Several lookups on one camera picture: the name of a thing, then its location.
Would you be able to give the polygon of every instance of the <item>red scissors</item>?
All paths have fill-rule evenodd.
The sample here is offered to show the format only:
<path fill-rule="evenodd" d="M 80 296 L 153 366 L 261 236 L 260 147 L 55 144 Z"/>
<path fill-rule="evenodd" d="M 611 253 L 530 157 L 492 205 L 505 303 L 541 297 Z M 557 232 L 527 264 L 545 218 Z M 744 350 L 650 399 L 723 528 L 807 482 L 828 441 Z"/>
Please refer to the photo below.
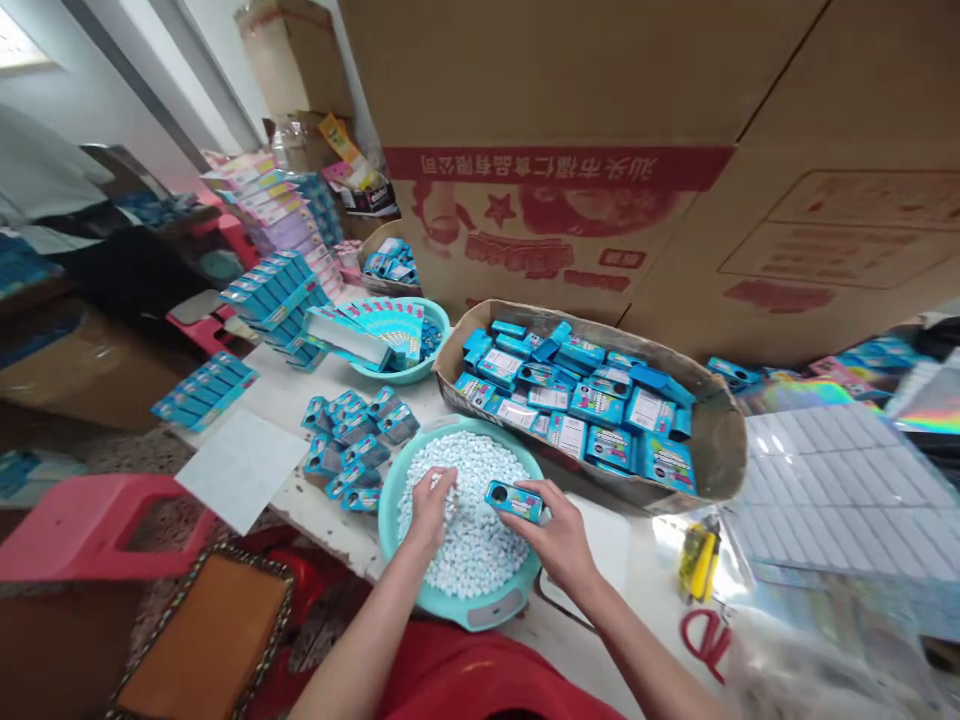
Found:
<path fill-rule="evenodd" d="M 696 647 L 690 641 L 690 623 L 700 615 L 707 618 L 707 624 L 703 629 L 700 646 Z M 730 628 L 727 627 L 721 617 L 707 608 L 692 610 L 684 615 L 683 620 L 680 621 L 680 637 L 690 654 L 704 663 L 721 685 L 726 685 L 727 683 L 720 671 L 717 670 L 717 666 L 723 659 L 724 653 L 727 652 L 727 648 L 730 647 L 731 636 Z"/>

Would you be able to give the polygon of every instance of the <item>pink plastic stool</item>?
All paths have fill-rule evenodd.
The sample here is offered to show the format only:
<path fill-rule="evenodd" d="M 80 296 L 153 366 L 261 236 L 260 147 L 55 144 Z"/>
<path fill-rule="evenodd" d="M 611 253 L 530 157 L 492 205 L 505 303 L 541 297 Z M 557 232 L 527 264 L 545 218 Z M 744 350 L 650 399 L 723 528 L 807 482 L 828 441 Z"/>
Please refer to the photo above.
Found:
<path fill-rule="evenodd" d="M 0 582 L 153 580 L 184 575 L 214 521 L 204 508 L 182 550 L 127 552 L 154 501 L 189 493 L 169 475 L 79 475 L 47 492 L 0 545 Z"/>

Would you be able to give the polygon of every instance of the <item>table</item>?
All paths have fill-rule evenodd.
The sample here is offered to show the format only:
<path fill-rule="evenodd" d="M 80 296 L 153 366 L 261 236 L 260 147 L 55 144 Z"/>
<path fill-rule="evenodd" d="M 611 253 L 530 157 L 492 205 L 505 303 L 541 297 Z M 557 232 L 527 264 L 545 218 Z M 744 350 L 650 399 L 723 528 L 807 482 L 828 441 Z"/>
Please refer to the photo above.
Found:
<path fill-rule="evenodd" d="M 362 293 L 359 288 L 348 292 Z M 189 445 L 200 448 L 224 420 L 243 407 L 298 436 L 310 437 L 300 427 L 300 420 L 311 397 L 322 395 L 332 399 L 353 388 L 370 400 L 382 387 L 355 372 L 339 357 L 328 356 L 312 374 L 299 373 L 284 363 L 283 356 L 266 345 L 259 346 L 244 360 L 258 370 L 260 378 L 213 425 L 201 433 L 176 430 Z M 416 385 L 396 386 L 421 424 L 452 412 L 447 408 L 437 387 L 435 376 Z M 694 676 L 715 694 L 722 688 L 706 666 L 696 661 L 684 648 L 679 624 L 688 610 L 676 590 L 675 573 L 664 567 L 657 557 L 658 533 L 669 535 L 668 524 L 651 519 L 639 510 L 599 490 L 587 480 L 558 465 L 537 457 L 544 475 L 552 478 L 564 491 L 575 492 L 624 515 L 631 526 L 631 570 L 625 599 L 634 612 Z M 339 503 L 329 500 L 308 482 L 301 470 L 295 470 L 270 503 L 271 508 L 308 538 L 343 561 L 358 576 L 376 583 L 385 563 L 380 553 L 376 518 L 344 513 Z M 682 542 L 682 533 L 672 542 Z M 577 620 L 558 610 L 536 593 L 531 593 L 528 607 L 519 616 L 500 627 L 500 631 L 543 655 L 575 685 L 607 702 L 626 717 L 642 718 L 633 696 L 620 677 L 599 637 Z"/>

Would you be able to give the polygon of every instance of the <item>cardboard box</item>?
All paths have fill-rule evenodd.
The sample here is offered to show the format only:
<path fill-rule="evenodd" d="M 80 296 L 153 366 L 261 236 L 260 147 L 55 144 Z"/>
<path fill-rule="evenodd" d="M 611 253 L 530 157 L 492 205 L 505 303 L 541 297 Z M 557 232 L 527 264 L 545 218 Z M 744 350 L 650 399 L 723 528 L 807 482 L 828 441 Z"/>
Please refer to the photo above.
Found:
<path fill-rule="evenodd" d="M 620 327 L 797 367 L 955 297 L 958 20 L 948 0 L 834 0 Z"/>
<path fill-rule="evenodd" d="M 235 19 L 271 115 L 313 110 L 353 117 L 326 8 L 310 0 L 253 0 Z"/>
<path fill-rule="evenodd" d="M 700 493 L 698 497 L 669 490 L 646 478 L 613 475 L 569 455 L 562 455 L 567 463 L 574 463 L 598 485 L 653 515 L 684 512 L 727 500 L 740 491 L 747 465 L 746 426 L 733 396 L 719 376 L 668 347 L 566 313 L 499 300 L 487 300 L 467 312 L 453 329 L 433 364 L 443 399 L 458 412 L 510 430 L 537 452 L 555 454 L 555 448 L 539 435 L 503 424 L 490 413 L 468 402 L 454 387 L 464 371 L 463 343 L 474 330 L 489 328 L 494 320 L 528 327 L 541 337 L 547 337 L 560 320 L 566 320 L 573 326 L 575 335 L 601 347 L 642 357 L 650 367 L 670 373 L 696 395 L 693 434 L 687 446 L 693 457 Z"/>
<path fill-rule="evenodd" d="M 616 324 L 822 5 L 342 1 L 424 293 Z"/>

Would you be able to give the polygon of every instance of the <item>person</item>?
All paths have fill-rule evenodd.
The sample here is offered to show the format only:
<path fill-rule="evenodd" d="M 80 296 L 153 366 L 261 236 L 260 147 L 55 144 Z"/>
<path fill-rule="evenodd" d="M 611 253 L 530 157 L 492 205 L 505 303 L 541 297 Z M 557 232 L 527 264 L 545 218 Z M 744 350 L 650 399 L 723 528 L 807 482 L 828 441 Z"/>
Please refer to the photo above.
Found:
<path fill-rule="evenodd" d="M 427 566 L 443 544 L 455 468 L 431 468 L 413 490 L 413 520 L 380 582 L 317 668 L 290 720 L 541 717 L 619 718 L 541 656 L 497 633 L 470 634 L 408 619 Z M 600 575 L 577 507 L 550 480 L 517 483 L 538 493 L 551 520 L 501 521 L 522 535 L 550 577 L 590 620 L 650 720 L 712 720 L 725 709 L 660 644 Z"/>
<path fill-rule="evenodd" d="M 78 294 L 165 345 L 167 312 L 210 288 L 163 240 L 100 190 L 113 175 L 83 150 L 0 105 L 0 225 L 62 266 Z"/>

